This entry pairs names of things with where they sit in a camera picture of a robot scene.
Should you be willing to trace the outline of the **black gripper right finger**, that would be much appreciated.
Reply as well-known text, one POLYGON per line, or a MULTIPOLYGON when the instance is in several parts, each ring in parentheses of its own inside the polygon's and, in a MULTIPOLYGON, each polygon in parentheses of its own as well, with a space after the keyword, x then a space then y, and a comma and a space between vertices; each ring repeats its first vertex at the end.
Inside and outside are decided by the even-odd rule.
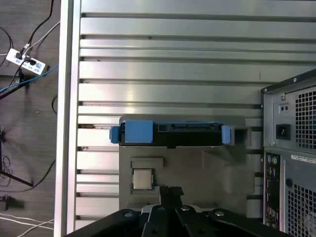
POLYGON ((287 237, 289 234, 268 227, 257 220, 222 208, 197 212, 184 205, 181 187, 170 187, 174 216, 170 224, 171 237, 287 237))

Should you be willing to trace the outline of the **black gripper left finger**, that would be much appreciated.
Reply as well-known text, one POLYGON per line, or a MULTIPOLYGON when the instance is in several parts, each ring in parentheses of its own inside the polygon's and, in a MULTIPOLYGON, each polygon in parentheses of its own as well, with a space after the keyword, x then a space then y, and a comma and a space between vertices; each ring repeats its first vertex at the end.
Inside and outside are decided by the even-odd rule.
POLYGON ((159 188, 160 205, 150 212, 122 209, 66 234, 67 237, 170 237, 172 188, 159 188))

